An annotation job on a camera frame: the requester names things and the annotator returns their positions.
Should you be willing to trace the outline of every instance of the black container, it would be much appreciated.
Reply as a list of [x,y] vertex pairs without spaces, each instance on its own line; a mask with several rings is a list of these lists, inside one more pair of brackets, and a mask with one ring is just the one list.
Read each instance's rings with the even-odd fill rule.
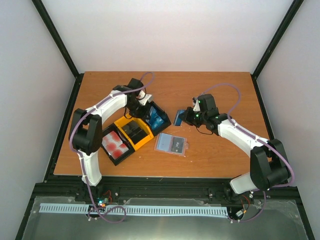
[[145,117],[142,118],[142,120],[149,126],[153,136],[157,136],[159,133],[161,133],[163,130],[165,130],[167,127],[171,125],[170,119],[165,111],[163,111],[154,101],[150,102],[151,107],[153,107],[156,110],[156,113],[159,115],[160,118],[164,121],[164,123],[159,126],[157,129],[153,130],[151,125],[147,122],[147,119]]
[[132,147],[131,143],[127,140],[127,138],[123,135],[123,133],[117,128],[117,126],[112,123],[109,125],[106,129],[102,132],[102,137],[106,136],[107,134],[111,133],[112,131],[115,131],[117,135],[120,137],[120,139],[123,141],[123,143],[127,146],[129,149],[124,154],[122,154],[117,159],[114,159],[111,154],[108,153],[108,151],[105,149],[105,147],[101,144],[102,149],[105,151],[107,156],[110,158],[110,160],[113,162],[115,166],[117,166],[119,163],[121,163],[123,160],[125,160],[127,157],[129,157],[131,154],[135,152],[135,149]]

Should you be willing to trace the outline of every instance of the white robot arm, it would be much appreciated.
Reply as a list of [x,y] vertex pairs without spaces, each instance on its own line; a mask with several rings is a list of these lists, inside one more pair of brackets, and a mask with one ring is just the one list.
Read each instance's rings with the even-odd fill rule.
[[179,117],[185,123],[197,128],[205,125],[212,133],[228,139],[250,157],[250,172],[229,182],[228,195],[239,195],[255,189],[267,190],[290,177],[286,165],[259,141],[269,144],[287,159],[282,143],[277,139],[268,140],[242,127],[241,129],[236,127],[238,124],[234,119],[231,119],[232,124],[226,113],[219,113],[211,94],[194,97],[193,107],[188,107]]
[[[137,85],[137,81],[139,80],[133,78],[128,86],[115,87],[115,89],[118,88],[119,90],[111,91],[109,94],[111,98],[101,106],[92,106],[86,110],[77,109],[73,114],[70,133],[84,113],[95,109],[89,117],[87,117],[86,121],[83,121],[84,125],[89,123],[88,129],[84,129],[82,126],[79,127],[72,139],[73,148],[77,149],[83,156],[85,172],[90,186],[96,186],[102,178],[98,162],[98,149],[102,143],[102,125],[104,122],[117,110],[124,107],[128,107],[130,114],[137,118],[143,117],[145,112],[148,112],[150,109],[148,108],[148,103],[153,100],[153,96],[151,94],[146,94],[143,90],[137,93],[118,94],[128,89],[137,89],[140,87],[141,85]],[[86,178],[84,176],[82,176],[82,181],[86,183]]]

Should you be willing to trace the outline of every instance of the wire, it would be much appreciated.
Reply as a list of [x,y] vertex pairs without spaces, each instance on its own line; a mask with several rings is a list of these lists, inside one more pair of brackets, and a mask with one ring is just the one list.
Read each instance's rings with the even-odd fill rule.
[[247,211],[249,209],[249,207],[250,207],[250,201],[245,195],[241,195],[241,196],[244,197],[245,200],[248,202],[248,207],[246,208],[246,211]]
[[[102,206],[100,206],[100,207],[97,207],[96,209],[98,209],[98,210],[100,210],[100,209],[105,209],[106,207],[102,207]],[[90,218],[93,218],[93,217],[91,217],[90,216],[90,213],[92,213],[94,211],[94,208],[93,207],[91,207],[91,209],[88,211],[88,213],[87,213],[87,217],[90,219]]]
[[197,127],[195,127],[195,129],[196,129],[199,133],[201,133],[201,134],[205,134],[205,135],[212,135],[212,134],[214,134],[213,132],[211,132],[211,133],[205,133],[205,132],[199,131],[199,129],[198,129]]
[[290,174],[291,174],[291,180],[288,182],[288,183],[284,183],[284,184],[278,184],[278,185],[275,185],[273,186],[273,188],[281,188],[281,187],[288,187],[290,185],[293,184],[293,182],[295,181],[295,173],[294,173],[294,170],[292,169],[292,167],[290,166],[290,164],[288,163],[288,161],[276,150],[274,149],[272,146],[270,146],[268,143],[262,141],[259,139],[259,136],[256,136],[256,135],[252,135],[250,132],[248,132],[248,130],[246,130],[244,127],[242,127],[240,124],[238,124],[235,120],[232,120],[231,117],[230,117],[230,114],[231,112],[238,106],[238,104],[240,103],[241,101],[241,92],[240,90],[233,84],[230,84],[230,83],[219,83],[219,84],[216,84],[216,85],[213,85],[212,87],[209,87],[207,90],[205,90],[204,92],[202,92],[200,95],[203,95],[205,94],[206,92],[208,92],[209,90],[211,89],[214,89],[216,87],[219,87],[219,86],[230,86],[232,88],[234,88],[237,93],[238,93],[238,100],[236,101],[235,105],[227,112],[227,117],[228,117],[228,120],[229,122],[236,128],[238,129],[239,131],[241,131],[242,133],[246,134],[247,136],[249,136],[250,138],[256,140],[257,142],[263,144],[264,146],[266,146],[268,149],[270,149],[272,152],[274,152],[282,161],[283,163],[285,164],[285,166],[288,168]]
[[242,201],[242,199],[240,199],[240,201],[241,201],[241,205],[242,205],[242,209],[243,209],[243,214],[245,214],[244,211],[245,211],[246,209],[245,209],[244,201]]
[[123,116],[126,118],[126,119],[132,119],[132,116],[130,117],[130,118],[127,118],[127,108],[126,107],[124,107],[124,114],[123,114]]
[[110,190],[106,191],[104,194],[102,194],[102,196],[107,195],[107,193],[109,193],[108,204],[110,205],[110,204],[112,204],[111,191]]
[[[263,202],[263,205],[262,205],[262,208],[258,211],[258,213],[256,215],[254,215],[253,217],[249,218],[249,219],[246,219],[246,220],[238,220],[238,223],[247,223],[247,222],[250,222],[254,219],[256,219],[257,217],[259,217],[263,210],[265,209],[265,206],[266,206],[266,202],[267,202],[267,196],[266,196],[266,192],[265,191],[262,191],[263,192],[263,199],[264,199],[264,202]],[[233,223],[234,219],[230,218],[229,216],[227,217],[231,223]]]
[[[114,206],[112,208],[110,208],[106,213],[104,213],[103,215],[99,212],[96,204],[95,204],[95,200],[93,198],[93,195],[92,195],[92,192],[91,192],[91,189],[90,189],[90,185],[89,185],[89,179],[88,179],[88,176],[87,176],[87,171],[86,171],[86,168],[85,168],[85,160],[84,160],[84,155],[81,151],[77,150],[77,149],[74,149],[73,148],[73,139],[74,139],[74,136],[76,134],[76,131],[78,130],[80,124],[84,121],[84,119],[86,119],[91,113],[93,113],[97,108],[99,108],[102,104],[104,104],[106,101],[108,101],[109,99],[113,98],[113,97],[116,97],[118,95],[122,95],[122,94],[128,94],[128,93],[133,93],[133,92],[136,92],[136,91],[140,91],[142,89],[145,89],[146,87],[148,87],[155,79],[155,74],[151,71],[148,71],[148,72],[145,72],[142,77],[141,77],[141,81],[144,79],[144,77],[148,74],[152,74],[152,78],[151,80],[145,85],[145,86],[142,86],[142,87],[139,87],[137,89],[132,89],[132,90],[127,90],[127,91],[122,91],[122,92],[117,92],[115,93],[114,95],[108,95],[106,96],[104,99],[102,99],[98,104],[96,104],[95,108],[92,108],[91,110],[89,110],[85,115],[83,115],[83,117],[80,118],[80,120],[76,123],[76,125],[74,126],[74,129],[72,130],[71,132],[71,135],[70,135],[70,140],[69,140],[69,147],[71,149],[71,151],[75,152],[78,154],[79,156],[79,159],[80,159],[80,163],[81,163],[81,168],[82,168],[82,173],[83,173],[83,177],[85,179],[85,182],[86,182],[86,186],[88,188],[88,192],[89,192],[89,196],[90,196],[90,199],[91,199],[91,202],[92,202],[92,205],[93,205],[93,208],[94,210],[97,212],[97,214],[99,215],[99,217],[101,217],[104,221],[108,222],[108,223],[112,223],[112,224],[117,224],[117,223],[121,223],[123,222],[123,220],[126,218],[127,216],[127,212],[126,212],[126,209],[123,207],[123,206]],[[123,210],[123,213],[124,213],[124,216],[121,220],[119,221],[110,221],[106,218],[104,218],[104,216],[106,214],[108,214],[109,212],[111,212],[113,209],[122,209]]]

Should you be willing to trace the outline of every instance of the black metal frame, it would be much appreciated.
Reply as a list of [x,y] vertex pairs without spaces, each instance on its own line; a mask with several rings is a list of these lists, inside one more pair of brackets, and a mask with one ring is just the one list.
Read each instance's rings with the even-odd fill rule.
[[[78,96],[78,92],[84,77],[84,74],[79,74],[75,64],[73,63],[60,35],[55,28],[44,4],[41,0],[32,0],[34,6],[38,10],[43,22],[48,28],[52,38],[54,39],[57,47],[64,57],[67,65],[69,66],[72,74],[74,75],[75,82],[69,98],[61,127],[58,132],[58,136],[52,151],[49,165],[45,173],[44,182],[36,183],[32,192],[30,201],[25,211],[25,215],[22,219],[19,231],[16,239],[22,239],[28,218],[34,203],[34,199],[37,196],[73,196],[78,201],[90,202],[87,195],[86,185],[82,182],[80,176],[63,176],[54,175],[54,169],[58,156],[62,147],[62,143],[67,132],[67,127],[73,112],[73,108]],[[271,124],[268,119],[267,111],[265,109],[263,99],[258,87],[257,79],[262,69],[266,65],[268,59],[279,43],[281,37],[285,33],[287,27],[298,11],[299,7],[303,3],[303,0],[293,0],[292,4],[287,11],[284,19],[282,20],[279,28],[274,34],[269,46],[263,54],[260,62],[258,63],[255,71],[251,75],[252,84],[254,86],[258,102],[262,111],[264,122],[267,128],[267,132],[270,139],[274,139],[274,134],[271,128]],[[160,178],[160,177],[102,177],[99,185],[107,186],[113,193],[118,193],[117,196],[113,194],[113,200],[118,203],[122,203],[123,200],[127,200],[134,197],[141,198],[186,198],[197,199],[211,204],[221,204],[226,207],[240,207],[239,202],[230,203],[218,195],[223,192],[224,185],[230,179],[226,178]],[[267,195],[274,200],[295,200],[300,216],[302,218],[304,228],[306,230],[309,239],[315,239],[312,229],[310,227],[304,206],[302,204],[299,191],[296,187],[286,187],[281,189],[271,189],[267,192]],[[263,199],[261,192],[254,194],[255,199]]]

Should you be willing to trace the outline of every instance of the wooden table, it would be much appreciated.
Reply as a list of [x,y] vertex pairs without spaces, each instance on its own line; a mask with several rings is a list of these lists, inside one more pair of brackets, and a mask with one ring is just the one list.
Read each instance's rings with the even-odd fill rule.
[[[86,72],[75,102],[74,109],[86,109],[106,97],[116,85],[126,85],[131,78],[139,79],[143,72]],[[236,85],[242,100],[231,116],[236,121],[261,137],[268,138],[267,129],[258,103],[249,72],[156,72],[155,80],[147,88],[153,99],[167,112],[173,123],[178,109],[192,106],[192,97],[218,83]],[[151,76],[143,81],[146,84]],[[211,90],[220,113],[226,113],[237,101],[237,92],[229,86]],[[122,117],[120,109],[103,125],[106,128]],[[77,155],[69,149],[67,134],[54,170],[55,175],[81,175]],[[232,178],[247,173],[250,169],[248,156],[228,140],[216,135],[204,135],[194,126],[182,123],[171,125],[163,131],[187,138],[189,149],[185,157],[155,151],[156,139],[151,140],[118,166],[114,166],[100,149],[99,167],[103,176],[144,177],[200,177]]]

